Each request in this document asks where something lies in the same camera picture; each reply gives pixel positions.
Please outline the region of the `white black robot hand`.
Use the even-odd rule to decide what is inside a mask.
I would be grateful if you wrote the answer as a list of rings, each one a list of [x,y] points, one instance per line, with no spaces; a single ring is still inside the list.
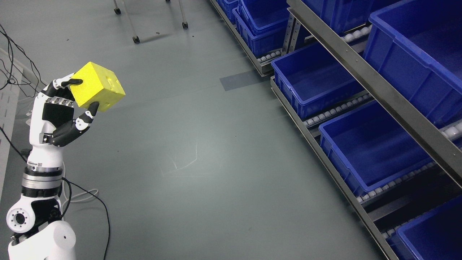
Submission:
[[[69,86],[80,85],[83,80],[73,76],[51,81],[34,99],[29,131],[32,150],[27,159],[33,170],[61,167],[64,147],[86,133],[96,117],[97,101],[74,118],[75,98]]]

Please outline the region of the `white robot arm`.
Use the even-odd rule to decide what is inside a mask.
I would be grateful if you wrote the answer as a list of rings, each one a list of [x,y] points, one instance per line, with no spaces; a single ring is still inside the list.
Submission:
[[[5,218],[13,237],[10,260],[74,260],[76,235],[62,220],[62,149],[35,148],[22,177],[21,196]]]

